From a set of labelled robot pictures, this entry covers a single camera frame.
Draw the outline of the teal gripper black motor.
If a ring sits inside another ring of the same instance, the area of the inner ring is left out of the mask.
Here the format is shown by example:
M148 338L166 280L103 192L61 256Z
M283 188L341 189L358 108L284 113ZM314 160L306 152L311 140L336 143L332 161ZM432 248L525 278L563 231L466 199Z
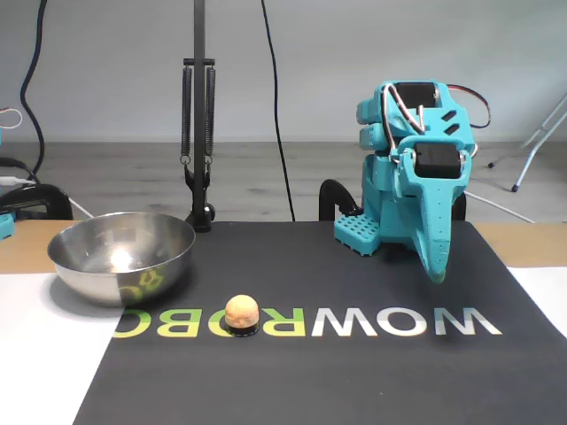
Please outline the teal gripper black motor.
M455 136L407 136L392 150L400 216L425 273L444 281L452 237L452 207L470 182L476 144Z

